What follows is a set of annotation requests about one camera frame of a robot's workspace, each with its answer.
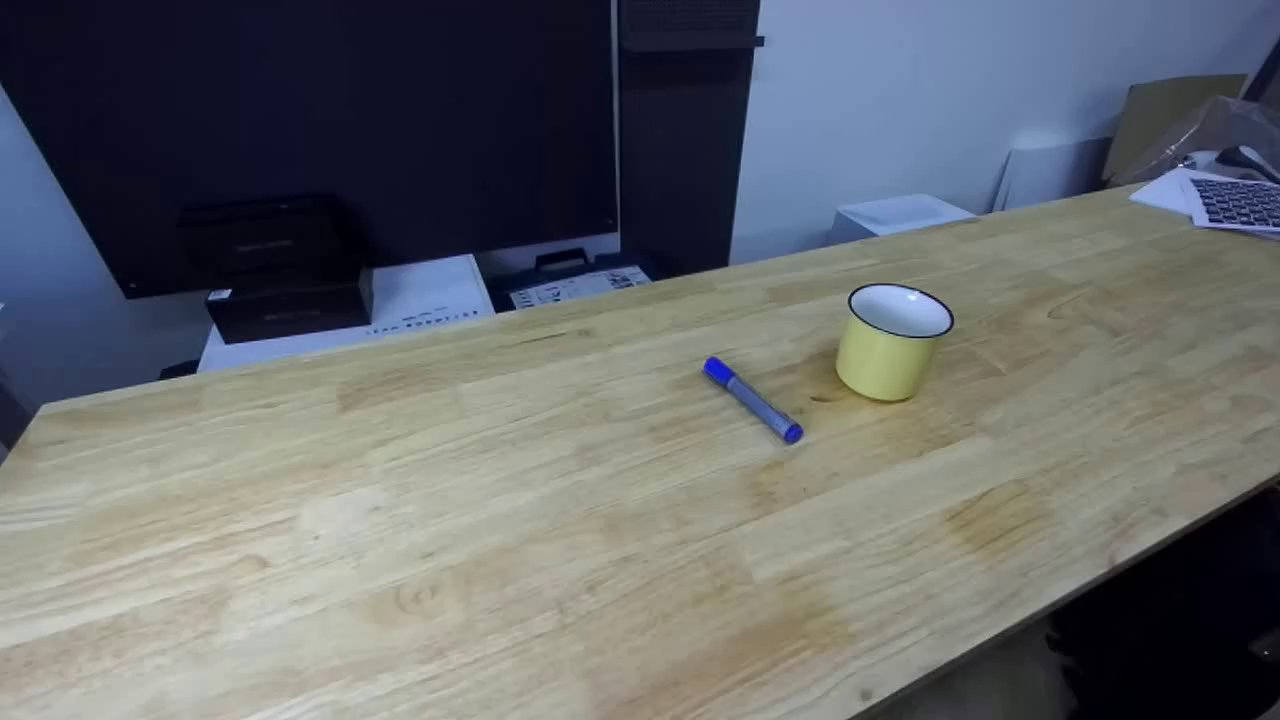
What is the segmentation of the blue grey marker pen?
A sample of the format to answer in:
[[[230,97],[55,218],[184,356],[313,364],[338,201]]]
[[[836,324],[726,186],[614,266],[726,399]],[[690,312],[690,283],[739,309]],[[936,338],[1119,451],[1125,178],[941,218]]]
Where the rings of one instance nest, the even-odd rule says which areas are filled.
[[[802,445],[805,441],[805,425],[792,422],[787,411],[782,411],[767,398],[762,398],[732,364],[726,364],[721,356],[703,359],[703,378],[726,388],[732,399],[739,399],[774,437],[782,437],[783,445]]]

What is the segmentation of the yellow enamel cup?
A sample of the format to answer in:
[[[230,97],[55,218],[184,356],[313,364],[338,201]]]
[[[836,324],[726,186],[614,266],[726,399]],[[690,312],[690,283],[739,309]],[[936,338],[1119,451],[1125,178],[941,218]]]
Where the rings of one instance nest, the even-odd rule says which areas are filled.
[[[952,327],[956,312],[925,288],[859,283],[847,291],[836,378],[863,399],[913,399]]]

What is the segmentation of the black case with label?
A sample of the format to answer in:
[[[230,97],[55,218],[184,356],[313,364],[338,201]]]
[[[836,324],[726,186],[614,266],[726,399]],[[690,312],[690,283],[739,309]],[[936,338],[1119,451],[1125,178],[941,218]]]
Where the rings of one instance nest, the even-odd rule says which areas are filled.
[[[653,283],[653,274],[622,252],[587,258],[583,248],[544,252],[522,274],[487,276],[497,312],[571,305]]]

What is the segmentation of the white flat box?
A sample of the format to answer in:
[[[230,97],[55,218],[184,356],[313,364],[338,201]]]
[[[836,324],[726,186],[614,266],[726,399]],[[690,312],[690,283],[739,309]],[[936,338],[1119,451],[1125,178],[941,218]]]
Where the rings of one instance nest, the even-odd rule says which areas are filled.
[[[327,327],[275,342],[230,346],[210,334],[195,359],[201,373],[253,370],[269,359],[313,356],[327,348],[388,342],[404,334],[429,334],[444,324],[467,324],[491,315],[497,305],[483,288],[482,266],[473,258],[388,266],[373,274],[373,319],[355,327]]]

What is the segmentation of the large black monitor screen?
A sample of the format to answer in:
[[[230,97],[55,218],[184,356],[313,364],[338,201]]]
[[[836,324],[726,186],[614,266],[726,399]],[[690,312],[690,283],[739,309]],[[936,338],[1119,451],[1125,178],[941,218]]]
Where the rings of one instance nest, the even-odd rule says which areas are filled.
[[[219,206],[323,198],[378,262],[616,225],[610,0],[0,0],[0,85],[130,295]]]

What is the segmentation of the small white box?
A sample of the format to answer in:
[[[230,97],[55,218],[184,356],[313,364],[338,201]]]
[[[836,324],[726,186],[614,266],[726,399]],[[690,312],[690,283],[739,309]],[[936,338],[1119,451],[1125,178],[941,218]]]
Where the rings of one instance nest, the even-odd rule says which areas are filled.
[[[956,208],[941,198],[888,198],[888,201],[863,201],[863,206],[839,206],[830,240],[876,240],[876,238],[901,238],[941,225],[968,221],[968,208]]]

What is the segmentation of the dark tall cabinet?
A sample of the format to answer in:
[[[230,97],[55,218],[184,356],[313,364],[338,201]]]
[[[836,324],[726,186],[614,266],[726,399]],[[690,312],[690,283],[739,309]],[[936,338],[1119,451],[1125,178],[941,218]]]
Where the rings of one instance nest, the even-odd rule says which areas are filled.
[[[762,0],[622,0],[622,240],[659,276],[726,269]]]

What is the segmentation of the black box under monitor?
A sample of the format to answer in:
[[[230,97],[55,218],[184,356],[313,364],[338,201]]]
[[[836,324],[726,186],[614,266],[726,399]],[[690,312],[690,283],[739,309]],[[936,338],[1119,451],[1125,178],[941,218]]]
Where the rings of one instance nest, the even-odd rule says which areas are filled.
[[[373,319],[363,252],[327,198],[190,208],[179,243],[226,346]]]

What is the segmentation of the brown cardboard box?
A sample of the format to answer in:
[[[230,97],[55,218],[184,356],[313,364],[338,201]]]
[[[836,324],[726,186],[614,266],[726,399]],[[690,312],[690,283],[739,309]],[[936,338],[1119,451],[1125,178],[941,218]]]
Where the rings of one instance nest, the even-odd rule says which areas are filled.
[[[1241,76],[1174,76],[1134,85],[1106,155],[1106,186],[1137,186],[1191,152],[1221,152],[1243,136]]]

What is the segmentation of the keyboard on papers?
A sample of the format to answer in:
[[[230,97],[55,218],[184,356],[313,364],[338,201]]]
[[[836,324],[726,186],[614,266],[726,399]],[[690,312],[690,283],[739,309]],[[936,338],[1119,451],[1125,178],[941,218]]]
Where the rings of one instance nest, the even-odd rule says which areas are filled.
[[[1209,234],[1280,238],[1280,167],[1248,146],[1191,152],[1134,201]]]

